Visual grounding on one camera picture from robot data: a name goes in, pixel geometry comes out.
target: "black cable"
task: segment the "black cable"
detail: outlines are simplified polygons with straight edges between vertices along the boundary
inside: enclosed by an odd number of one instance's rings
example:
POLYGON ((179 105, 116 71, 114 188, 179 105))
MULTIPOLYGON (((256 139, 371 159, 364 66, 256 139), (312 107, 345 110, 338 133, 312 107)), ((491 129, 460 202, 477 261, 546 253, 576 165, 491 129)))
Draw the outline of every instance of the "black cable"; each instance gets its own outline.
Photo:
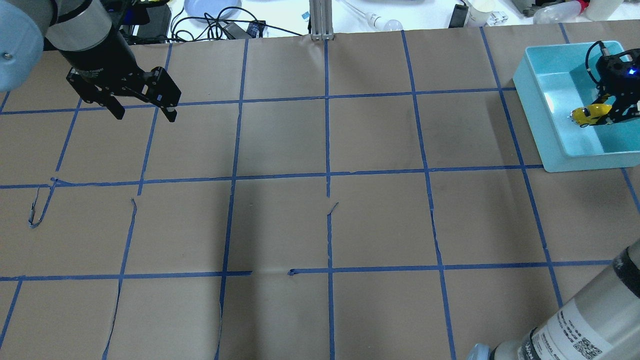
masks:
MULTIPOLYGON (((233 21, 234 22, 253 22, 251 20, 233 20, 233 21)), ((293 31, 290 31, 290 30, 287 30, 287 29, 279 28, 278 26, 273 26, 273 25, 269 25, 269 24, 263 24, 263 26, 266 26, 268 28, 274 28, 274 29, 277 29, 277 30, 280 30, 280 31, 284 31, 286 33, 293 34, 293 35, 298 35, 299 37, 302 36, 302 34, 298 34, 296 32, 293 32, 293 31)))
POLYGON ((591 68, 589 67, 589 55, 591 54, 591 50, 593 50, 593 48, 596 47, 596 45, 600 45, 600 50, 606 49, 606 46, 601 40, 594 42, 593 45, 589 47, 589 50, 587 50, 587 55, 584 58, 584 66, 587 68, 587 74, 589 74, 589 77, 591 78, 591 80, 593 80, 595 85, 600 86, 600 83, 593 76, 593 74, 591 73, 591 68))
MULTIPOLYGON (((133 35, 125 35, 125 38, 127 39, 127 41, 130 44, 153 44, 154 42, 160 41, 160 40, 165 40, 165 41, 174 41, 174 42, 198 42, 198 41, 206 41, 206 40, 222 40, 222 36, 224 35, 224 32, 222 32, 222 28, 223 28, 223 24, 228 24, 229 22, 233 21, 233 22, 247 22, 247 23, 258 23, 258 18, 256 18, 256 16, 254 16, 254 14, 252 14, 251 12, 249 12, 248 10, 241 8, 239 6, 228 6, 222 10, 220 10, 220 12, 218 13, 218 17, 213 17, 211 14, 209 13, 204 13, 204 16, 199 17, 199 16, 186 16, 183 17, 179 20, 178 17, 180 17, 180 15, 184 12, 184 7, 182 8, 182 10, 176 14, 171 23, 170 23, 170 37, 161 35, 158 37, 152 37, 152 38, 140 38, 140 37, 136 37, 133 35), (227 10, 231 10, 231 9, 238 9, 241 10, 243 12, 246 12, 249 16, 253 17, 253 20, 223 20, 220 19, 220 17, 222 16, 222 14, 227 11, 227 10), (185 30, 185 29, 180 29, 177 30, 179 24, 182 21, 185 20, 189 20, 189 19, 195 19, 195 20, 204 20, 207 22, 207 25, 205 27, 205 29, 198 35, 198 36, 194 36, 190 31, 185 30), (181 34, 188 34, 190 39, 188 38, 182 38, 181 34)), ((278 26, 273 26, 273 25, 269 25, 269 24, 260 24, 262 26, 268 27, 268 28, 273 28, 273 29, 277 29, 280 31, 284 31, 286 33, 290 33, 293 35, 297 35, 297 36, 302 36, 302 34, 299 34, 297 32, 294 31, 290 31, 287 29, 283 29, 283 28, 279 28, 278 26)))

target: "plastic bin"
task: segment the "plastic bin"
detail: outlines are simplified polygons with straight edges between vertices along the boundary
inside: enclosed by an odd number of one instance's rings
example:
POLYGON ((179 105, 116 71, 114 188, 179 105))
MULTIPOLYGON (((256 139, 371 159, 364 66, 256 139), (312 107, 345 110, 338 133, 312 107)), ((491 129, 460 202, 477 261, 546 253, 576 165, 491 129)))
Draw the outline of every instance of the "plastic bin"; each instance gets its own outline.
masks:
MULTIPOLYGON (((640 164, 640 120, 579 127, 570 117, 572 110, 596 99, 597 90, 584 67, 584 56, 591 44, 528 47, 513 76, 548 172, 640 164)), ((605 45, 611 54, 623 51, 617 41, 605 41, 605 45)), ((595 47, 589 58, 592 69, 600 55, 595 47)), ((597 71, 593 73, 599 79, 597 71)))

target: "yellow toy car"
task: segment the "yellow toy car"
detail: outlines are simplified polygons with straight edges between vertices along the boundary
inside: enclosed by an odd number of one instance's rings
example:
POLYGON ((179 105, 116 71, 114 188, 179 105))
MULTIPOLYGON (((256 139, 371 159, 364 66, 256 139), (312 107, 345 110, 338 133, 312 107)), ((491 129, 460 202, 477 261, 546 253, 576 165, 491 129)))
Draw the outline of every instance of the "yellow toy car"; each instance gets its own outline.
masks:
POLYGON ((571 112, 571 118, 580 127, 594 125, 601 117, 611 111, 611 105, 608 104, 591 104, 577 108, 571 112))

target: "qr code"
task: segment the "qr code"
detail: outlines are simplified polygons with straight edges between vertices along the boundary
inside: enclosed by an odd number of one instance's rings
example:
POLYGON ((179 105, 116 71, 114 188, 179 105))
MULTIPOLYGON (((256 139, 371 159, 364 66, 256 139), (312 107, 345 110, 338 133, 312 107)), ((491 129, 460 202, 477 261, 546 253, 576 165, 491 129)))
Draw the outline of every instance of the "qr code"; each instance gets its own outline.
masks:
POLYGON ((582 340, 573 344, 573 347, 587 360, 594 360, 598 355, 602 354, 602 350, 596 348, 587 338, 582 338, 582 340))

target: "blue tape grid line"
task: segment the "blue tape grid line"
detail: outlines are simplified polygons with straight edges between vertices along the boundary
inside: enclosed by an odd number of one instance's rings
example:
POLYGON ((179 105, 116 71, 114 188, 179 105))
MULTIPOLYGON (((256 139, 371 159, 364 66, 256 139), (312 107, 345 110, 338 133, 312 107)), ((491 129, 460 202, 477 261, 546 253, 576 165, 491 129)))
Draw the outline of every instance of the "blue tape grid line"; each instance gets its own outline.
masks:
MULTIPOLYGON (((563 266, 601 266, 611 264, 611 260, 582 260, 582 261, 557 261, 556 267, 563 266)), ((512 269, 512 268, 543 268, 543 263, 496 263, 496 264, 450 264, 450 265, 401 265, 401 266, 355 266, 344 268, 332 268, 333 273, 338 272, 404 272, 404 271, 440 271, 440 270, 484 270, 484 269, 512 269)), ((298 274, 325 274, 327 268, 301 268, 289 270, 289 275, 298 274)))
POLYGON ((227 276, 225 275, 228 266, 229 266, 229 248, 231 244, 231 223, 233 220, 234 214, 234 199, 236 196, 236 181, 237 181, 237 170, 238 170, 238 156, 240 150, 240 131, 242 130, 242 111, 243 111, 243 101, 244 101, 244 79, 246 77, 246 58, 249 50, 249 40, 244 40, 244 54, 243 54, 243 62, 242 62, 242 75, 240 78, 240 95, 238 100, 238 120, 236 124, 236 144, 234 147, 234 164, 231 175, 231 191, 229 195, 229 208, 227 213, 227 232, 225 235, 225 253, 222 260, 222 278, 220 281, 220 332, 218 333, 218 346, 216 349, 215 360, 220 358, 220 340, 222 337, 222 319, 224 314, 225 307, 225 290, 227 288, 227 276))
MULTIPOLYGON (((171 60, 171 50, 173 44, 169 44, 169 48, 166 51, 166 59, 164 60, 164 68, 169 70, 169 60, 171 60)), ((147 171, 147 162, 149 161, 149 153, 151 152, 151 144, 154 139, 154 131, 156 130, 156 123, 158 119, 158 108, 154 110, 154 118, 151 121, 151 129, 149 130, 149 138, 147 140, 147 148, 145 149, 145 159, 142 161, 142 170, 140 171, 140 183, 138 184, 138 196, 142 195, 142 187, 145 184, 145 172, 147 171)))
POLYGON ((18 301, 18 295, 20 295, 20 289, 22 288, 22 281, 18 280, 18 284, 15 287, 15 292, 13 292, 13 298, 11 300, 11 306, 9 306, 9 312, 4 319, 4 325, 2 327, 2 333, 0 333, 0 348, 2 348, 2 344, 4 343, 4 337, 6 336, 6 330, 9 328, 9 323, 11 322, 11 316, 13 314, 13 310, 15 309, 15 303, 18 301))
POLYGON ((638 213, 640 213, 640 202, 638 201, 638 196, 636 194, 636 191, 634 189, 634 185, 631 183, 631 179, 629 178, 629 174, 627 172, 627 170, 625 168, 621 168, 620 169, 622 171, 622 176, 625 178, 625 182, 627 183, 627 187, 629 188, 629 192, 631 193, 631 197, 634 200, 634 203, 636 204, 636 209, 638 210, 638 213))
POLYGON ((122 263, 120 265, 120 274, 118 275, 118 295, 116 296, 116 306, 113 311, 113 320, 111 322, 111 332, 109 332, 109 338, 107 339, 107 344, 104 347, 104 351, 102 353, 102 360, 107 359, 107 355, 109 354, 109 345, 111 344, 111 337, 113 336, 113 329, 115 329, 116 318, 118 316, 118 305, 120 304, 120 294, 122 292, 122 281, 124 280, 124 271, 127 268, 127 259, 129 258, 129 248, 131 247, 131 237, 133 236, 133 227, 136 224, 136 214, 138 212, 138 206, 136 205, 136 201, 132 198, 131 204, 133 205, 133 210, 131 212, 131 222, 129 223, 129 231, 127 232, 127 241, 124 245, 124 253, 122 254, 122 263))
POLYGON ((60 281, 60 280, 118 280, 123 279, 177 279, 186 277, 221 277, 221 276, 250 276, 251 271, 212 271, 212 272, 163 272, 145 274, 95 274, 95 275, 21 275, 0 277, 0 282, 7 281, 60 281))
POLYGON ((69 140, 71 139, 71 132, 73 132, 74 126, 76 124, 76 120, 78 118, 78 111, 80 110, 80 105, 82 105, 82 98, 78 99, 78 104, 76 106, 76 110, 74 111, 74 117, 71 118, 71 124, 69 124, 67 137, 65 138, 64 145, 62 145, 62 151, 60 151, 60 157, 58 158, 58 164, 56 165, 56 172, 60 171, 60 167, 62 166, 62 159, 65 157, 65 153, 67 152, 67 146, 69 145, 69 140))
POLYGON ((6 94, 4 95, 3 99, 2 99, 2 103, 0 103, 0 113, 2 113, 2 110, 4 109, 4 106, 6 105, 6 101, 7 99, 9 99, 9 94, 11 92, 7 91, 6 94))
MULTIPOLYGON (((40 188, 49 188, 49 195, 47 196, 47 201, 44 203, 44 207, 42 208, 42 213, 40 214, 40 217, 38 218, 38 220, 36 222, 33 222, 35 218, 29 219, 29 227, 32 229, 38 227, 40 223, 44 221, 44 216, 47 214, 47 210, 49 209, 51 198, 53 197, 53 193, 56 191, 56 186, 58 185, 58 179, 56 179, 55 177, 52 177, 51 181, 53 182, 51 186, 45 185, 45 186, 38 187, 37 191, 39 191, 40 188)), ((37 201, 37 199, 38 199, 38 193, 36 192, 36 200, 34 200, 34 203, 37 201)))
POLYGON ((524 178, 525 185, 527 187, 527 193, 529 195, 529 201, 531 202, 531 209, 533 211, 534 218, 536 219, 536 225, 538 226, 538 233, 540 234, 540 243, 542 245, 542 250, 545 253, 545 258, 547 260, 547 266, 549 269, 549 276, 551 276, 551 283, 554 287, 554 293, 556 294, 556 301, 558 307, 562 307, 563 300, 560 294, 560 287, 558 286, 556 279, 556 271, 554 270, 553 262, 551 260, 551 255, 549 253, 549 249, 547 247, 547 239, 545 237, 545 232, 542 228, 542 222, 540 220, 540 214, 538 213, 538 207, 536 205, 536 199, 533 195, 533 189, 531 188, 531 182, 529 181, 529 175, 527 173, 527 167, 525 166, 524 160, 522 158, 522 152, 520 151, 520 145, 518 144, 518 137, 515 132, 515 128, 513 127, 513 122, 511 121, 511 115, 509 114, 509 108, 507 107, 507 102, 504 98, 504 92, 502 91, 500 85, 500 79, 498 77, 498 72, 495 68, 495 63, 493 61, 493 56, 491 54, 491 49, 489 48, 489 43, 486 38, 486 34, 484 33, 484 28, 480 28, 480 34, 482 35, 482 39, 484 42, 484 48, 486 49, 487 56, 489 57, 489 63, 491 64, 491 70, 493 72, 493 77, 495 79, 495 84, 498 86, 498 92, 500 93, 500 101, 502 102, 502 108, 504 110, 504 114, 507 118, 507 123, 509 125, 509 131, 511 132, 511 137, 513 139, 513 145, 515 146, 516 153, 518 154, 518 162, 522 168, 522 177, 524 178))
POLYGON ((424 137, 422 136, 422 124, 420 123, 420 110, 418 107, 418 97, 415 90, 415 80, 413 78, 413 67, 411 65, 411 56, 409 54, 409 45, 406 41, 406 35, 404 30, 400 31, 402 36, 402 42, 404 46, 404 55, 406 57, 407 69, 409 71, 409 80, 411 83, 411 93, 413 97, 413 110, 415 112, 415 125, 418 133, 418 142, 420 144, 420 155, 422 156, 422 166, 424 172, 424 180, 426 184, 427 198, 429 201, 429 217, 431 221, 431 231, 433 232, 433 245, 436 251, 436 259, 438 261, 438 272, 440 275, 440 290, 442 292, 442 305, 445 316, 445 323, 447 326, 447 337, 449 340, 449 352, 451 353, 451 359, 456 360, 456 347, 453 338, 453 327, 451 325, 451 311, 449 309, 449 296, 447 294, 447 283, 444 276, 444 266, 442 264, 442 254, 440 253, 440 246, 438 245, 438 234, 436 232, 435 218, 434 218, 434 204, 433 193, 431 192, 431 177, 429 175, 429 165, 427 163, 427 156, 424 150, 424 137))
MULTIPOLYGON (((543 168, 542 165, 526 165, 526 168, 543 168)), ((454 171, 482 171, 482 170, 520 170, 519 165, 498 165, 485 167, 449 167, 449 168, 429 168, 431 172, 454 172, 454 171)), ((391 170, 361 170, 361 171, 336 171, 331 172, 330 176, 357 176, 357 175, 389 175, 389 174, 416 174, 424 172, 421 168, 391 169, 391 170)), ((244 175, 236 176, 236 180, 261 180, 261 179, 288 179, 294 177, 326 177, 326 172, 305 172, 299 174, 272 174, 272 175, 244 175)), ((185 177, 181 179, 147 179, 144 184, 163 184, 163 183, 197 183, 202 181, 230 181, 231 176, 219 177, 185 177)), ((105 183, 70 183, 58 179, 56 186, 59 188, 80 187, 80 186, 130 186, 139 185, 140 181, 113 181, 105 183)), ((49 187, 48 184, 9 184, 0 185, 1 189, 23 189, 23 188, 44 188, 49 187)))
POLYGON ((566 42, 567 44, 571 43, 569 41, 569 37, 566 35, 566 30, 564 29, 564 24, 562 22, 558 23, 558 26, 560 27, 560 31, 562 31, 562 36, 564 38, 564 42, 566 42))
MULTIPOLYGON (((329 118, 329 40, 324 40, 324 139, 326 161, 326 197, 331 197, 331 160, 330 160, 330 118, 329 118)), ((327 254, 327 298, 329 317, 329 358, 335 360, 335 317, 333 307, 333 245, 331 219, 333 210, 338 203, 333 205, 326 215, 326 254, 327 254)))
MULTIPOLYGON (((502 91, 515 91, 516 88, 502 88, 502 91)), ((471 89, 452 89, 452 90, 425 90, 416 91, 417 95, 429 95, 429 94, 459 94, 467 92, 496 92, 498 88, 471 88, 471 89)), ((304 100, 321 100, 321 99, 352 99, 357 97, 386 97, 386 96, 405 96, 411 95, 411 92, 384 92, 384 93, 371 93, 371 94, 343 94, 343 95, 318 95, 318 96, 301 96, 301 97, 272 97, 263 99, 245 99, 243 102, 277 102, 277 101, 304 101, 304 100)), ((237 104, 238 100, 217 100, 217 101, 189 101, 180 102, 178 106, 196 106, 196 105, 219 105, 219 104, 237 104)), ((154 108, 151 104, 139 104, 139 105, 125 105, 125 109, 138 109, 138 108, 154 108)), ((106 111, 103 107, 91 107, 91 108, 79 108, 78 111, 106 111)), ((36 113, 65 113, 74 112, 76 109, 62 108, 62 109, 46 109, 46 110, 20 110, 20 111, 1 111, 3 115, 20 115, 20 114, 36 114, 36 113)))

